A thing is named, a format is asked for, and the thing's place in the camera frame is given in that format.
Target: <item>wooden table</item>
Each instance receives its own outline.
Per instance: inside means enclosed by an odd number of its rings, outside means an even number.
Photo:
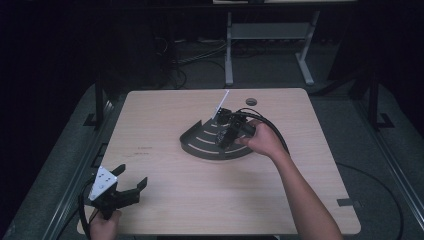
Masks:
[[[128,94],[102,166],[126,164],[118,191],[144,177],[140,203],[121,209],[121,234],[249,235],[296,234],[283,185],[267,157],[256,153],[226,161],[196,158],[182,150],[179,137],[197,121],[205,123],[224,90],[140,91]],[[232,89],[222,107],[236,111],[247,98],[273,122],[291,156],[329,209],[343,234],[360,223],[315,112],[302,89]]]

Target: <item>semicircular black base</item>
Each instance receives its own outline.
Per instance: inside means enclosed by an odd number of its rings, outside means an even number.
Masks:
[[[225,126],[217,125],[212,119],[204,125],[200,120],[181,135],[181,148],[193,156],[208,160],[235,159],[252,152],[250,148],[240,144],[232,144],[227,149],[218,147],[215,144],[216,134],[225,128]]]

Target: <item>black tape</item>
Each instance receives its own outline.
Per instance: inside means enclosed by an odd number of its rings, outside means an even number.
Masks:
[[[353,201],[350,198],[337,199],[339,207],[353,206]]]

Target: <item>human hand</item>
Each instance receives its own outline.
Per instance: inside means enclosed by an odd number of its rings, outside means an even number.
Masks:
[[[241,137],[234,141],[236,144],[243,144],[253,151],[275,159],[277,155],[288,155],[275,132],[265,123],[253,119],[248,122],[256,128],[255,135],[251,138]]]
[[[118,223],[122,213],[116,210],[109,220],[105,220],[103,214],[93,212],[94,217],[90,223],[90,236],[92,240],[114,240],[118,234]]]

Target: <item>white stick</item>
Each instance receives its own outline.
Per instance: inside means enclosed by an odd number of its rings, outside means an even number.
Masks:
[[[221,103],[215,108],[215,112],[212,115],[212,118],[211,119],[214,119],[215,118],[216,114],[218,113],[219,109],[221,108],[222,104],[224,103],[225,98],[227,97],[228,93],[230,92],[230,90],[228,90],[228,89],[225,90],[225,91],[226,91],[226,93],[224,95],[224,98],[222,98]]]

